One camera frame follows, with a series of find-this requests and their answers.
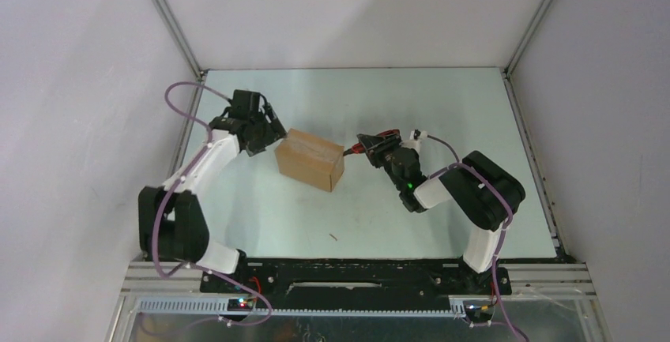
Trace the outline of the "red black utility knife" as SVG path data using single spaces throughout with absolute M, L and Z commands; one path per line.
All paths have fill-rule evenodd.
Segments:
M 343 156 L 358 155 L 358 154 L 368 154 L 376 148 L 381 148 L 387 145 L 391 145 L 400 140 L 400 130 L 391 129 L 385 130 L 381 133 L 375 135 L 359 133 L 356 135 L 358 142 L 354 144 L 351 148 L 345 149 Z

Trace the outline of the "brown cardboard express box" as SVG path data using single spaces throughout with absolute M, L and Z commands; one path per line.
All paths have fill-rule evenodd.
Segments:
M 325 192 L 344 174 L 344 147 L 312 133 L 290 129 L 274 153 L 282 175 Z

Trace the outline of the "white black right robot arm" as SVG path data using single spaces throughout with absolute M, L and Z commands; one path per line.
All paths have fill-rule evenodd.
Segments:
M 499 257 L 506 230 L 525 200 L 525 189 L 479 151 L 425 175 L 420 148 L 424 140 L 432 138 L 422 130 L 413 130 L 406 139 L 396 129 L 375 135 L 360 133 L 357 143 L 344 154 L 362 154 L 373 167 L 383 169 L 410 212 L 425 212 L 448 201 L 458 205 L 474 225 L 462 255 L 466 266 L 459 272 L 459 280 L 466 291 L 479 293 L 491 282 L 489 269 Z

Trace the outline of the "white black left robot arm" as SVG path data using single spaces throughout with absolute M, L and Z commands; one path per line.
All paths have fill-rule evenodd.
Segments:
M 214 241 L 201 199 L 222 170 L 240 154 L 256 156 L 286 137 L 270 102 L 259 92 L 236 89 L 221 115 L 210 122 L 193 117 L 205 129 L 204 141 L 191 160 L 160 186 L 138 195 L 139 242 L 156 267 L 163 260 L 194 264 L 219 272 L 229 291 L 242 291 L 249 269 L 242 251 Z

